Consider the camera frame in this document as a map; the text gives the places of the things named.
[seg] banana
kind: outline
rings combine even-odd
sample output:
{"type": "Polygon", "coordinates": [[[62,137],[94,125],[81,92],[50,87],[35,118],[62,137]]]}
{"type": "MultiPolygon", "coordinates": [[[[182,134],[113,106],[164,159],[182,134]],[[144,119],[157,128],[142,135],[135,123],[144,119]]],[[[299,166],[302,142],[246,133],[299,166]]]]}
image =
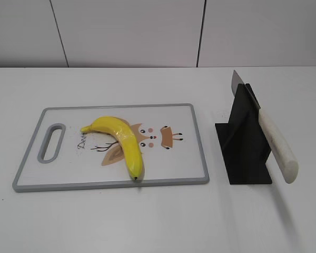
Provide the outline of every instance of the banana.
{"type": "Polygon", "coordinates": [[[117,139],[124,153],[124,159],[130,176],[136,180],[142,174],[143,159],[135,134],[131,128],[118,118],[104,116],[91,125],[81,128],[82,133],[93,131],[109,133],[117,139]]]}

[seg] cutting board handle hole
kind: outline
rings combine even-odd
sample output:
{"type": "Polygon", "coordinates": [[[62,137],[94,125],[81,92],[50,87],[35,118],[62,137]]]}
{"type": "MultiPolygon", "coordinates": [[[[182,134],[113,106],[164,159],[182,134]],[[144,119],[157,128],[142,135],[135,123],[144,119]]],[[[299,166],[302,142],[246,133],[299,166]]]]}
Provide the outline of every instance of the cutting board handle hole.
{"type": "Polygon", "coordinates": [[[37,159],[40,163],[49,163],[54,161],[60,151],[65,125],[56,123],[51,125],[43,138],[37,159]]]}

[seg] knife handle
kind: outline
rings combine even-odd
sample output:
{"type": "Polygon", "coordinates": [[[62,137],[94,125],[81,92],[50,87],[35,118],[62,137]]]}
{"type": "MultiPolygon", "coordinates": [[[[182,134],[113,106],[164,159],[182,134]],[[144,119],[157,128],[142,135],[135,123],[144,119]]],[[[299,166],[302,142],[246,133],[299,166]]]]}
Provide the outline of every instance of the knife handle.
{"type": "Polygon", "coordinates": [[[280,167],[284,180],[292,183],[299,172],[299,164],[282,133],[262,109],[259,109],[259,124],[280,167]]]}

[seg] kitchen knife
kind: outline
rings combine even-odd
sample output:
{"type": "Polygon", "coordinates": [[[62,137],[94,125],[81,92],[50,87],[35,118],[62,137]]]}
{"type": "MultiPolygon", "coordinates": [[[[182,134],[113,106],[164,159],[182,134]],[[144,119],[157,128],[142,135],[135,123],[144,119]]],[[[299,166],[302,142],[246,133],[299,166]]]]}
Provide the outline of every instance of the kitchen knife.
{"type": "MultiPolygon", "coordinates": [[[[232,76],[232,91],[234,96],[239,83],[245,85],[238,73],[234,70],[232,76]]],[[[297,162],[297,159],[278,127],[268,116],[265,110],[260,107],[250,86],[245,85],[245,87],[250,97],[252,98],[252,101],[255,104],[256,108],[259,110],[260,127],[280,167],[284,180],[287,183],[292,183],[293,181],[295,181],[299,171],[299,164],[297,162]]]]}

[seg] cutting board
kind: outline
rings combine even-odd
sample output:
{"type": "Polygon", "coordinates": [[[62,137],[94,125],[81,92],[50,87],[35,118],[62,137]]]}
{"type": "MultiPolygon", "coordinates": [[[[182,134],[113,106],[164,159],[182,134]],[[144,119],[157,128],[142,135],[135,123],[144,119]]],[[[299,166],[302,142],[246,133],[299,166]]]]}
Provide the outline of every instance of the cutting board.
{"type": "Polygon", "coordinates": [[[44,109],[13,182],[16,192],[204,184],[209,181],[191,104],[44,109]],[[101,116],[127,123],[140,145],[144,174],[133,181],[108,134],[82,134],[101,116]]]}

